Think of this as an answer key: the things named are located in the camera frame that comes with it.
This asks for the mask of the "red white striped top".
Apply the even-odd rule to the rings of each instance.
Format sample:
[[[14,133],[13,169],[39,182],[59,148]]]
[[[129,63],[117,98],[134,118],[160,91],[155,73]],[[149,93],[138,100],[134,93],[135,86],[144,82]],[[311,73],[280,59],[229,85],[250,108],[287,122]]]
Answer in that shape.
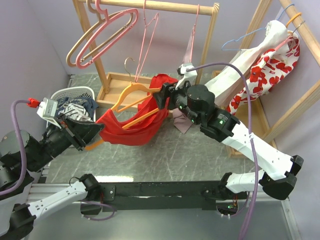
[[[93,121],[86,108],[76,103],[67,104],[62,110],[58,112],[58,115],[63,115],[79,122]]]

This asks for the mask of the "navy blue printed top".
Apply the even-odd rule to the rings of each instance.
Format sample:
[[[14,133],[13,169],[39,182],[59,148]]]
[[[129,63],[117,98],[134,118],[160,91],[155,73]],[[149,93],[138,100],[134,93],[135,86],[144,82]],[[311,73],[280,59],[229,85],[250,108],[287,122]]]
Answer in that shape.
[[[58,116],[58,112],[60,110],[63,110],[66,105],[70,104],[70,103],[74,103],[74,104],[78,104],[81,105],[83,107],[85,107],[85,109],[87,110],[87,112],[89,113],[90,117],[92,118],[92,121],[94,122],[94,118],[95,118],[95,111],[98,108],[98,104],[96,103],[96,101],[92,98],[92,97],[62,97],[59,98],[57,100],[58,105],[57,105],[57,110],[55,113],[55,116]]]

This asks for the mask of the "orange hanger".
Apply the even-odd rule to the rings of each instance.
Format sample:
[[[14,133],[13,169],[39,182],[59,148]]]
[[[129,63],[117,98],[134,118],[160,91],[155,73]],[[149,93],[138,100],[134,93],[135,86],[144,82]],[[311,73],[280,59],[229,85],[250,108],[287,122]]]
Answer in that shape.
[[[151,98],[153,95],[153,93],[157,93],[159,92],[161,89],[160,88],[148,88],[145,85],[143,85],[142,83],[138,83],[138,82],[130,82],[130,84],[121,92],[121,94],[119,95],[119,98],[117,100],[117,102],[110,108],[113,112],[123,112],[124,110],[127,110],[135,105],[137,105],[140,102],[143,102],[144,100]],[[147,93],[146,96],[140,98],[139,100],[136,100],[130,104],[127,104],[126,106],[123,106],[121,109],[119,109],[119,107],[122,105],[123,101],[126,99],[126,97],[131,94],[132,92],[135,91],[142,91]],[[155,114],[159,111],[158,108],[146,113],[145,115],[139,117],[136,120],[133,120],[131,122],[129,122],[128,124],[124,125],[122,128],[123,129],[128,129],[129,127],[131,127],[132,125],[144,120],[145,118],[151,116],[152,114]]]

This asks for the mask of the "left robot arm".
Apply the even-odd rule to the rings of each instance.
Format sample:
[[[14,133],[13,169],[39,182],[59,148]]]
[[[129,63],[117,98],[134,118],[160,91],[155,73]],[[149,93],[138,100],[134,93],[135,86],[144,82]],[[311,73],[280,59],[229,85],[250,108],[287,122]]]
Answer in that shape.
[[[15,131],[0,142],[0,238],[21,240],[45,217],[77,201],[101,197],[99,182],[91,173],[79,177],[66,189],[36,203],[19,203],[37,173],[70,146],[82,151],[104,128],[102,123],[72,120],[60,116],[57,126],[49,126],[38,141],[27,131]]]

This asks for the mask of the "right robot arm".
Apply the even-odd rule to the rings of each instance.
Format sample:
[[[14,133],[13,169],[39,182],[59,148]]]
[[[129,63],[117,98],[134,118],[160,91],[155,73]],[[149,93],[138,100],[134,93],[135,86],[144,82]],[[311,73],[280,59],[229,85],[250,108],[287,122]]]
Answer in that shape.
[[[237,150],[252,162],[257,161],[258,173],[225,173],[213,190],[216,199],[231,199],[257,188],[274,199],[285,200],[293,191],[303,158],[287,155],[250,133],[237,117],[215,105],[215,95],[206,86],[186,82],[182,88],[176,88],[174,83],[164,83],[153,97],[160,110],[178,109],[199,125],[207,137]]]

